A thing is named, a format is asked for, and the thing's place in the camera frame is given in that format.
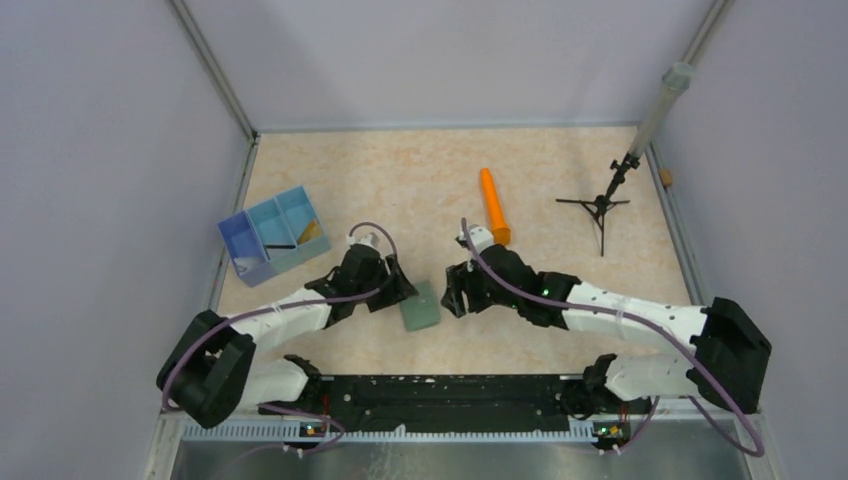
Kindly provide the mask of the green card holder wallet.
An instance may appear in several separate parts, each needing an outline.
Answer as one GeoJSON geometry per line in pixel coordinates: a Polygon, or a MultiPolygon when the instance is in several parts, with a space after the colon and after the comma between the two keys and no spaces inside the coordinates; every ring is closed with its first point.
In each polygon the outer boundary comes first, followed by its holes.
{"type": "Polygon", "coordinates": [[[417,332],[441,322],[441,305],[430,281],[414,285],[417,294],[400,302],[400,312],[406,332],[417,332]]]}

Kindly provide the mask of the gold card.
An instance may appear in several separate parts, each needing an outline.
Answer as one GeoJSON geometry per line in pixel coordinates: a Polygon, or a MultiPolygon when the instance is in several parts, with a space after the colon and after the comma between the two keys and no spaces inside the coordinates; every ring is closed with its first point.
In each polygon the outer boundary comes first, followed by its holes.
{"type": "Polygon", "coordinates": [[[320,222],[316,218],[313,218],[298,236],[297,243],[299,245],[306,244],[310,241],[320,238],[322,235],[323,228],[320,222]]]}

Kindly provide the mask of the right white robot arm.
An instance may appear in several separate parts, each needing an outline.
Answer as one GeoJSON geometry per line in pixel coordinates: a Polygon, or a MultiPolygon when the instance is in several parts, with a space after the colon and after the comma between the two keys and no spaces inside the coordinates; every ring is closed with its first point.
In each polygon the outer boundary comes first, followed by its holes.
{"type": "Polygon", "coordinates": [[[534,326],[655,348],[644,356],[604,354],[585,369],[587,400],[600,412],[664,395],[698,397],[744,414],[758,410],[772,345],[733,300],[675,306],[628,297],[574,275],[535,271],[501,245],[445,273],[442,304],[457,318],[502,306],[534,326]]]}

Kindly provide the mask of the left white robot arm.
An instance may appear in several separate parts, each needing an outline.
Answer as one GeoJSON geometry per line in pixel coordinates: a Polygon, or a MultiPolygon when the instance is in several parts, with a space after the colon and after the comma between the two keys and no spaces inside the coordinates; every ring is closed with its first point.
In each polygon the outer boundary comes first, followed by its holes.
{"type": "Polygon", "coordinates": [[[301,360],[264,361],[262,355],[300,335],[329,328],[364,304],[370,312],[417,295],[396,254],[356,243],[340,265],[291,295],[256,310],[223,317],[197,314],[156,378],[162,404],[212,428],[233,412],[285,402],[297,413],[319,404],[320,386],[301,360]]]}

